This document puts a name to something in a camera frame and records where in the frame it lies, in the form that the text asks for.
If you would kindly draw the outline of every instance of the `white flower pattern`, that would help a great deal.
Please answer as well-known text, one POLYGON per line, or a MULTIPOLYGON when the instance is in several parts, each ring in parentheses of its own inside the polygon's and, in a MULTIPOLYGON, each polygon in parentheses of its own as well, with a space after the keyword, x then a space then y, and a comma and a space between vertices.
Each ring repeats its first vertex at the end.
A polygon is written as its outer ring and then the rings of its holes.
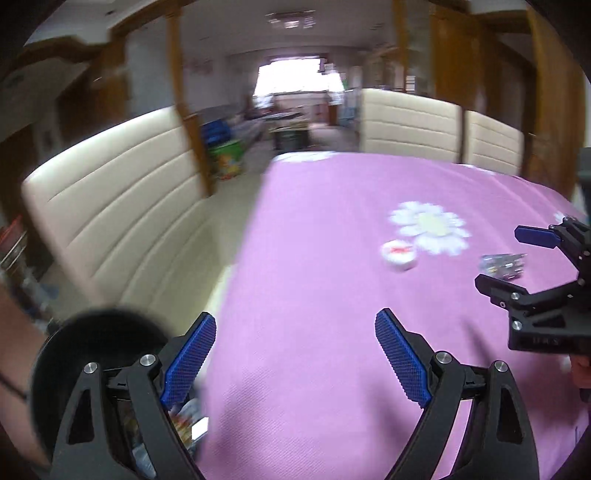
POLYGON ((325 160, 336 154, 337 152, 289 152, 276 156, 273 161, 300 163, 305 161, 325 160))
POLYGON ((473 170, 482 171, 482 172, 487 173, 487 174, 492 175, 492 176, 496 175, 496 172, 494 172, 494 171, 485 170, 484 168, 480 168, 480 167, 477 167, 477 166, 474 166, 474 165, 468 165, 466 163, 461 163, 460 165, 462 165, 463 167, 466 167, 466 168, 472 168, 473 170))
POLYGON ((402 226, 400 235, 414 237, 415 247, 431 255, 456 256, 468 248, 465 239, 471 235, 461 228, 464 220, 455 213, 444 212, 439 205, 404 202, 391 213, 390 221, 402 226))

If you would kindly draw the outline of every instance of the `metal screw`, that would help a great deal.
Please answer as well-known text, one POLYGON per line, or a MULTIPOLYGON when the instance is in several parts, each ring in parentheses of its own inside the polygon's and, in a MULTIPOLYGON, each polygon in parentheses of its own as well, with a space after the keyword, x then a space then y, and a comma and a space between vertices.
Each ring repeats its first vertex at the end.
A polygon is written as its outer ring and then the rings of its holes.
POLYGON ((495 362, 495 368, 499 372, 506 372, 507 370, 509 370, 509 367, 507 366, 507 364, 503 360, 497 360, 495 362))
POLYGON ((437 355, 435 355, 435 358, 437 359, 437 361, 439 363, 441 363, 443 365, 447 365, 453 359, 451 354, 449 354, 447 352, 438 352, 437 355))
POLYGON ((148 355, 144 355, 142 358, 139 359, 139 363, 141 363, 145 367, 149 367, 156 361, 156 357, 151 353, 148 355))
POLYGON ((84 373, 93 374, 94 372, 96 372, 97 368, 99 368, 99 366, 96 364, 96 362, 90 362, 89 364, 86 364, 84 366, 84 373))

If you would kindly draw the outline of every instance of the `table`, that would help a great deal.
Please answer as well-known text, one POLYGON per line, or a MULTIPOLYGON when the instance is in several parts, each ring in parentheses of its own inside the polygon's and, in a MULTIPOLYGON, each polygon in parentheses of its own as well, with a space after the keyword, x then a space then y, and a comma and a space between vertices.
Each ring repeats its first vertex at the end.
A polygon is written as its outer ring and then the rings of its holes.
MULTIPOLYGON (((384 307, 462 363, 509 363, 548 479, 587 427, 586 406, 564 358, 508 350, 506 313, 474 278, 481 255, 526 253, 517 283, 530 292, 573 280, 557 249, 513 236, 519 224, 547 227, 564 215, 580 214, 556 192, 468 166, 279 156, 220 314, 204 398, 210 432, 199 466, 207 479, 385 478, 421 410, 375 339, 384 307), (419 248, 403 273, 379 254, 397 238, 419 248)), ((462 402, 434 478, 449 473, 468 411, 462 402)))

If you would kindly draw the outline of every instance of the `chair backrest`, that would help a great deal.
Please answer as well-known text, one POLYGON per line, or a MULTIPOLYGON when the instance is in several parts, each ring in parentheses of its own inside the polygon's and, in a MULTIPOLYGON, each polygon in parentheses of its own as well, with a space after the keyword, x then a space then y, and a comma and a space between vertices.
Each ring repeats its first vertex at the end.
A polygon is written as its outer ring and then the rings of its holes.
POLYGON ((22 191, 56 260, 93 305, 148 310, 175 333, 201 312, 222 265, 174 107, 74 145, 22 191))
POLYGON ((361 151, 457 162, 462 109, 432 98, 365 89, 361 151))
POLYGON ((465 164, 519 175, 523 159, 523 133, 477 112, 466 112, 465 132, 465 164))

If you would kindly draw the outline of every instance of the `bright window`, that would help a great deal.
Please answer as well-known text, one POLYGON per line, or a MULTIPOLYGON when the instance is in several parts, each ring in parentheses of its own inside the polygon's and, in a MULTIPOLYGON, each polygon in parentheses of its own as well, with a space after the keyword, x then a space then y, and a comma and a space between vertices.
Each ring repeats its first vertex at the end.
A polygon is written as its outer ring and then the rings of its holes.
POLYGON ((255 97, 286 92, 342 92, 338 73, 318 73, 320 59, 277 60, 259 68, 255 97))

